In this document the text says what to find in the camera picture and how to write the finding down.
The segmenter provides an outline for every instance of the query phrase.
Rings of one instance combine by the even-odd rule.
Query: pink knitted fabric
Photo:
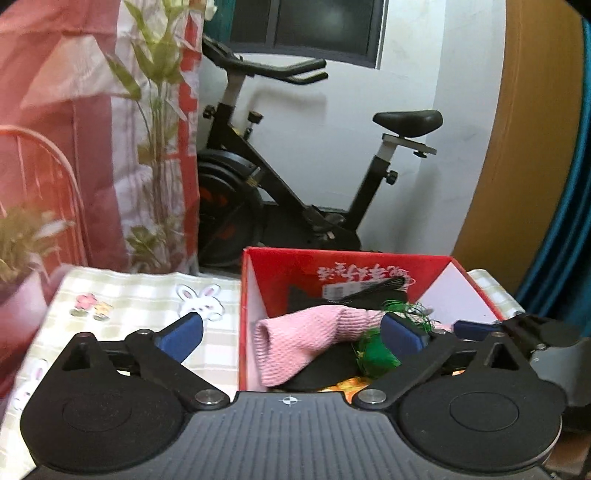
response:
[[[256,323],[254,344],[261,382],[286,382],[337,342],[357,340],[378,326],[383,312],[321,305]]]

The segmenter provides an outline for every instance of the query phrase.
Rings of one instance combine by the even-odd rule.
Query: black saddle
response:
[[[381,112],[374,115],[374,123],[401,137],[416,138],[427,135],[442,126],[443,116],[437,110]]]

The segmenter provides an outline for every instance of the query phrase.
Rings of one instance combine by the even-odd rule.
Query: cardboard box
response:
[[[252,332],[257,321],[285,314],[290,285],[320,297],[329,285],[397,276],[405,278],[409,301],[433,309],[430,317],[444,325],[502,320],[452,257],[247,248],[242,263],[239,389],[266,390],[259,381]]]

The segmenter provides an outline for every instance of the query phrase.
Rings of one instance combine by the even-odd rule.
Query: window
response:
[[[385,0],[236,0],[229,44],[375,67]]]

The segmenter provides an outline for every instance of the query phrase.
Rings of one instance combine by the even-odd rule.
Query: checkered tablecloth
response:
[[[138,329],[158,331],[179,318],[186,300],[200,294],[212,295],[223,312],[216,321],[204,322],[203,341],[183,365],[233,398],[238,389],[238,280],[128,275],[93,268],[71,271],[17,376],[0,430],[0,480],[18,480],[34,467],[18,426],[21,410],[40,380],[38,373],[47,370],[73,335],[92,332],[99,340],[122,340]]]
[[[468,275],[501,311],[505,320],[513,318],[517,312],[524,311],[523,307],[486,270],[471,270]]]

